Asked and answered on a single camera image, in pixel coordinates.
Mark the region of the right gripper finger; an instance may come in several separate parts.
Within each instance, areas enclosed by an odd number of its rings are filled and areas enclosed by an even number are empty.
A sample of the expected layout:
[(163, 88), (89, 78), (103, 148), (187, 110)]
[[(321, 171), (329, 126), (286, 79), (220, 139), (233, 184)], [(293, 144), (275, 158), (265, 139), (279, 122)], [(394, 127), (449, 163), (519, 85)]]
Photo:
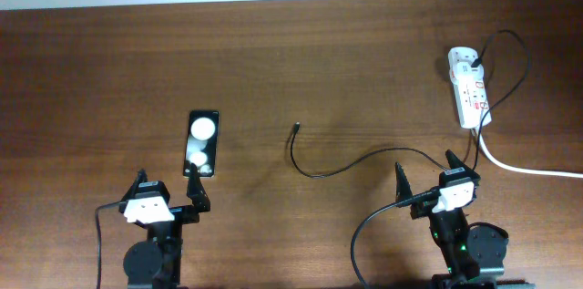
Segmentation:
[(479, 175), (463, 163), (451, 150), (445, 152), (445, 157), (450, 166), (450, 170), (445, 172), (449, 178), (478, 180)]
[(410, 204), (411, 199), (413, 198), (413, 193), (402, 165), (399, 162), (396, 162), (394, 168), (396, 178), (395, 202), (398, 207), (404, 207)]

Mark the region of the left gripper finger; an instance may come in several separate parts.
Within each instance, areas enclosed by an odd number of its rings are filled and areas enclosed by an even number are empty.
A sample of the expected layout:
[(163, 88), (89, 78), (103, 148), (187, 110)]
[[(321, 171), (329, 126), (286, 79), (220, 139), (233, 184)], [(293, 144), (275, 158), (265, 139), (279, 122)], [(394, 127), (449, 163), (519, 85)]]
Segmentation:
[(204, 190), (204, 187), (202, 186), (198, 168), (194, 163), (191, 163), (189, 167), (189, 178), (186, 195), (191, 200), (192, 205), (195, 207), (197, 212), (210, 211), (210, 199)]
[(133, 200), (136, 196), (138, 191), (138, 187), (141, 183), (147, 182), (148, 176), (144, 169), (138, 171), (138, 175), (136, 179), (133, 181), (132, 185), (129, 187), (128, 191), (122, 196), (121, 202), (127, 202), (129, 200)]

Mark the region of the black smartphone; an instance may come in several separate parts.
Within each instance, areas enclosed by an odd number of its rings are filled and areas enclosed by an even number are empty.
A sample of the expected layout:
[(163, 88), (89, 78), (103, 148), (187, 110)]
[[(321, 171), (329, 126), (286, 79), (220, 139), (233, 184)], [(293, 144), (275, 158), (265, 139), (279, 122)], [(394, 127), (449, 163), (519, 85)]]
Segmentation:
[(194, 109), (189, 113), (183, 162), (183, 176), (188, 178), (195, 168), (201, 178), (212, 178), (220, 127), (220, 113), (212, 109)]

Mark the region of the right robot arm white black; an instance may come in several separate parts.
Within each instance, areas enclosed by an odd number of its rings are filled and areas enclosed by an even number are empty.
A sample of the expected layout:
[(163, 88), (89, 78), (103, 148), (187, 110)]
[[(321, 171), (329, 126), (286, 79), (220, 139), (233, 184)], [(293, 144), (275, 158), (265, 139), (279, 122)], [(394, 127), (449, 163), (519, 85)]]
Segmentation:
[(487, 222), (468, 223), (464, 207), (476, 199), (481, 180), (452, 151), (445, 153), (450, 168), (428, 191), (414, 194), (400, 164), (395, 165), (396, 202), (409, 207), (412, 219), (426, 218), (447, 274), (432, 277), (431, 288), (496, 288), (504, 274), (508, 233)]

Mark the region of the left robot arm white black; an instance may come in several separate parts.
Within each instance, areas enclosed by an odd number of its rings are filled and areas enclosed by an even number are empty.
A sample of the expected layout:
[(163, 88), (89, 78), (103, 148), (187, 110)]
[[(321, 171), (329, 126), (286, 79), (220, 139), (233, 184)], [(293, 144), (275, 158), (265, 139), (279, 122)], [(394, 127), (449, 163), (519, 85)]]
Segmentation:
[(119, 212), (127, 222), (147, 231), (147, 239), (126, 252), (123, 268), (129, 288), (177, 288), (180, 284), (182, 229), (199, 222), (210, 211), (210, 198), (200, 174), (192, 165), (187, 171), (188, 205), (171, 207), (170, 194), (163, 181), (149, 181), (144, 170), (121, 199)]

